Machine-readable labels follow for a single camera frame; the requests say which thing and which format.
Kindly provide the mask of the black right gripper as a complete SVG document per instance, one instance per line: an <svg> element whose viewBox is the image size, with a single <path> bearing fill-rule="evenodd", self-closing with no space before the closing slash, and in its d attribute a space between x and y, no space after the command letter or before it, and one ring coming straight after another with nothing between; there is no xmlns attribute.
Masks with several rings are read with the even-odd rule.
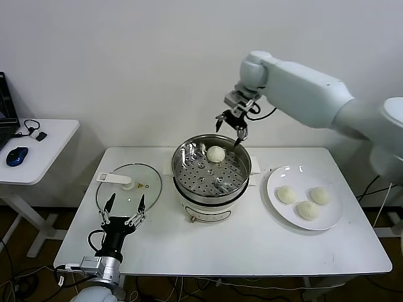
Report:
<svg viewBox="0 0 403 302"><path fill-rule="evenodd" d="M247 123L245 121L246 113L243 111L238 116L230 109L225 110L222 114L216 117L215 131L219 131L222 123L226 122L232 128L236 128L237 140L234 146L240 145L248 136Z"/></svg>

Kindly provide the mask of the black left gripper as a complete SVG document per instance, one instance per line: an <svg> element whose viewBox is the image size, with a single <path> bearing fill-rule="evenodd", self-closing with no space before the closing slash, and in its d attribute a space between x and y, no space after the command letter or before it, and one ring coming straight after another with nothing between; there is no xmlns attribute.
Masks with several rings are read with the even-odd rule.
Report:
<svg viewBox="0 0 403 302"><path fill-rule="evenodd" d="M128 220L126 217L121 216L110 217L115 198L116 194L113 193L110 199L105 203L104 208L98 211L101 217L101 225L103 225L101 228L105 232L105 239L99 250L100 257L122 258L123 255L121 251L125 237L135 231L135 226L133 225L135 221L145 217L144 194L140 199L137 212Z"/></svg>

